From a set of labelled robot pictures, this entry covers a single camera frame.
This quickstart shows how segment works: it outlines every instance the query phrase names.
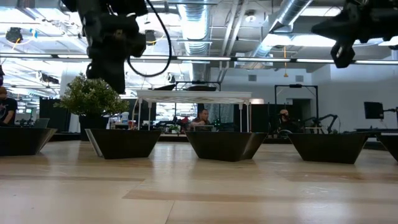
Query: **monitor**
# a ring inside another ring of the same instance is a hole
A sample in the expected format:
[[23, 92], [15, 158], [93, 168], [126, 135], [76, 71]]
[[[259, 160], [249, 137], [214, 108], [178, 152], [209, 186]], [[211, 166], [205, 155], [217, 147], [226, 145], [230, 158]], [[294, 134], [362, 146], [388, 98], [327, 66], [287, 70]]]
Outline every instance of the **monitor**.
[[364, 102], [366, 119], [384, 119], [382, 103]]

